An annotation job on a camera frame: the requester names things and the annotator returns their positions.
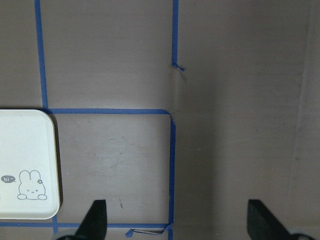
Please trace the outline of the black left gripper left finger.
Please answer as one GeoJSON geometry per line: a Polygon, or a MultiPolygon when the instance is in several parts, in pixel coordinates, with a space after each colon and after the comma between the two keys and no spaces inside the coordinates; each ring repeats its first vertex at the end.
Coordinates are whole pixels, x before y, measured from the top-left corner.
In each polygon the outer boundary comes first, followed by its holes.
{"type": "Polygon", "coordinates": [[[106,201],[95,200],[79,228],[74,234],[75,240],[104,240],[107,234],[106,201]]]}

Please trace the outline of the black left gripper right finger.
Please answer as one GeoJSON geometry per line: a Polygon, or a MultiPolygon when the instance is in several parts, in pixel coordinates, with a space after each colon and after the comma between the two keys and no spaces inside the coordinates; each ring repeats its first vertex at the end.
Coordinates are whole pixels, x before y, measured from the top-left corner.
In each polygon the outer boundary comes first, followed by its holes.
{"type": "Polygon", "coordinates": [[[287,229],[258,199],[248,200],[247,232],[251,240],[289,240],[291,238],[287,229]]]}

